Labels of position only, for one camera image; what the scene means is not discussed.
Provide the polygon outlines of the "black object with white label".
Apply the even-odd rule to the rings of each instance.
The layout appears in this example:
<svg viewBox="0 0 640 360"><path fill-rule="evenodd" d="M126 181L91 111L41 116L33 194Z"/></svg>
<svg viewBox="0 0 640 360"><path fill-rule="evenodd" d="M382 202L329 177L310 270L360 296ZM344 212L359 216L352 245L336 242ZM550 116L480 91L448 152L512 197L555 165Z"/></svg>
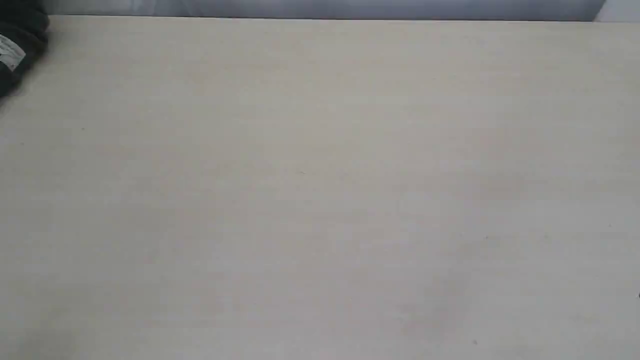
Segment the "black object with white label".
<svg viewBox="0 0 640 360"><path fill-rule="evenodd" d="M43 0L0 2L0 96L6 97L48 48L50 18Z"/></svg>

